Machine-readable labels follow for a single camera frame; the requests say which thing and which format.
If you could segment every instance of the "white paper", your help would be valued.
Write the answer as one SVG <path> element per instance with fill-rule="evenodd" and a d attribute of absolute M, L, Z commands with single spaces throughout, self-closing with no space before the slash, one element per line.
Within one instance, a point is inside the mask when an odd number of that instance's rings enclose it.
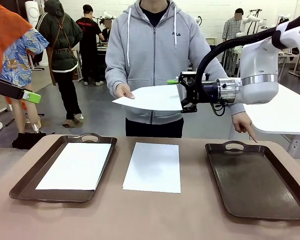
<path fill-rule="evenodd" d="M 36 190 L 95 190 L 111 144 L 68 143 Z"/>
<path fill-rule="evenodd" d="M 180 194 L 179 146 L 137 142 L 122 187 Z"/>
<path fill-rule="evenodd" d="M 120 97 L 113 102 L 137 109 L 154 111 L 181 111 L 178 86 L 146 86 L 132 91 L 134 99 Z"/>

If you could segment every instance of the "person in green jacket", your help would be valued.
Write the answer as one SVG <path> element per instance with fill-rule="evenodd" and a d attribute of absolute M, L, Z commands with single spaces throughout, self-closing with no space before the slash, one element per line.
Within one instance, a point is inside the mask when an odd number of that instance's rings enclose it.
<path fill-rule="evenodd" d="M 78 60 L 72 52 L 72 48 L 82 39 L 83 31 L 65 13 L 59 0 L 46 1 L 44 11 L 45 13 L 38 19 L 36 29 L 49 42 L 51 52 L 49 54 L 51 56 L 50 69 L 54 81 L 58 84 L 66 110 L 66 121 L 63 126 L 73 127 L 76 123 L 76 118 L 84 118 L 73 83 L 73 71 L 78 66 Z"/>

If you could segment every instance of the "black hair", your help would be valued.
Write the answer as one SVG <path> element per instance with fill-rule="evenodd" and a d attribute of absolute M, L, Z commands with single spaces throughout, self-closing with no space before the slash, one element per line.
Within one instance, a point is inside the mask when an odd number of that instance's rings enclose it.
<path fill-rule="evenodd" d="M 89 14 L 89 13 L 91 13 L 93 11 L 94 11 L 94 9 L 92 8 L 91 5 L 88 5 L 88 4 L 83 5 L 83 13 L 84 14 Z"/>
<path fill-rule="evenodd" d="M 242 8 L 238 8 L 234 13 L 244 15 L 244 10 Z"/>

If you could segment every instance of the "dark green jacket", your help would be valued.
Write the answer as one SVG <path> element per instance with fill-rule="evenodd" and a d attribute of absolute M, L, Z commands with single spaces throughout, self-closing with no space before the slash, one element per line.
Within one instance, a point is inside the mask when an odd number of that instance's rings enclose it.
<path fill-rule="evenodd" d="M 45 13 L 39 17 L 36 29 L 49 42 L 49 47 L 52 47 L 58 34 L 59 24 L 57 19 L 61 23 L 64 15 L 63 29 L 69 38 L 71 48 L 77 45 L 83 37 L 83 32 L 76 22 L 65 13 L 61 2 L 59 0 L 46 1 L 44 11 Z M 77 59 L 67 49 L 68 45 L 66 36 L 61 29 L 52 55 L 51 68 L 53 71 L 68 72 L 78 64 Z"/>

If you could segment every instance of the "brown tray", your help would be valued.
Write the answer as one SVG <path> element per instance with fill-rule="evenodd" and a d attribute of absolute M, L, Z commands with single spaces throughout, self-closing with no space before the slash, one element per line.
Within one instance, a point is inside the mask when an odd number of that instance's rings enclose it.
<path fill-rule="evenodd" d="M 96 140 L 83 140 L 83 138 L 87 136 L 93 136 Z M 117 139 L 114 137 L 101 137 L 94 133 L 86 133 L 81 136 L 61 136 L 11 189 L 9 196 L 13 199 L 31 200 L 46 203 L 86 203 L 91 200 L 98 189 L 98 185 L 96 190 L 36 190 L 37 185 L 40 183 L 42 178 L 48 172 L 50 167 L 53 165 L 57 157 L 68 143 L 111 144 L 109 153 L 101 171 L 101 179 L 111 154 L 115 148 Z"/>
<path fill-rule="evenodd" d="M 242 149 L 227 149 L 239 144 Z M 239 141 L 206 144 L 226 210 L 236 217 L 300 220 L 300 186 L 271 150 Z"/>

